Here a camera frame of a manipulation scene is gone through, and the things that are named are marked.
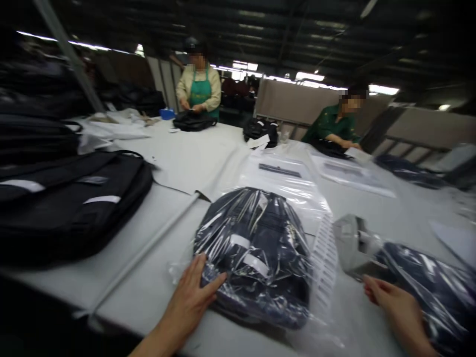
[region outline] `green apron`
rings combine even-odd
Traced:
[[[191,108],[193,108],[194,105],[202,104],[212,96],[212,86],[208,80],[208,68],[206,69],[207,79],[204,81],[195,81],[195,74],[196,71],[193,73],[192,88],[190,89],[189,103]],[[220,115],[220,107],[212,110],[208,115],[218,119]]]

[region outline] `support pole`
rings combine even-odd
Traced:
[[[91,103],[91,106],[95,111],[105,112],[103,104],[99,100],[91,82],[89,81],[88,76],[84,72],[83,63],[76,55],[73,46],[69,43],[68,36],[66,35],[66,32],[64,31],[60,20],[56,16],[56,13],[53,10],[49,0],[33,0],[33,2],[35,3],[35,6],[46,22],[46,25],[50,29],[51,33],[57,39],[59,48],[61,48],[64,55],[68,57],[79,85],[83,89],[84,94],[89,100],[89,103]]]

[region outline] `reflective strip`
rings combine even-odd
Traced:
[[[242,236],[235,235],[235,234],[232,234],[232,236],[230,237],[230,244],[231,245],[238,244],[238,245],[242,246],[245,249],[249,248],[249,240],[247,240],[246,238],[243,238]]]
[[[90,198],[90,199],[88,199],[86,202],[84,202],[83,204],[93,203],[93,202],[112,202],[112,203],[118,203],[119,201],[120,201],[120,197],[119,197],[119,196],[99,196],[99,197]]]
[[[7,186],[21,187],[32,193],[40,192],[45,189],[43,185],[40,185],[39,183],[34,181],[28,181],[28,180],[8,180],[8,181],[0,182],[0,184],[7,185]]]
[[[252,267],[258,273],[260,273],[263,277],[268,278],[269,268],[260,259],[256,258],[255,256],[252,256],[251,254],[247,254],[243,259],[243,263]]]

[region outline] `blue container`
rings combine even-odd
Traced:
[[[173,109],[160,109],[159,113],[162,117],[162,120],[170,120],[175,118],[175,112]]]

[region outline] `person's right hand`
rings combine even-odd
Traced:
[[[353,146],[353,142],[350,140],[342,140],[339,142],[339,145],[342,146],[344,149],[349,149],[350,147]]]
[[[184,110],[190,110],[190,104],[188,103],[188,100],[185,99],[185,98],[181,98],[181,99],[180,99],[180,106],[181,106]]]
[[[423,314],[415,298],[380,279],[363,276],[365,295],[387,316],[392,331],[409,355],[436,357],[423,327]]]

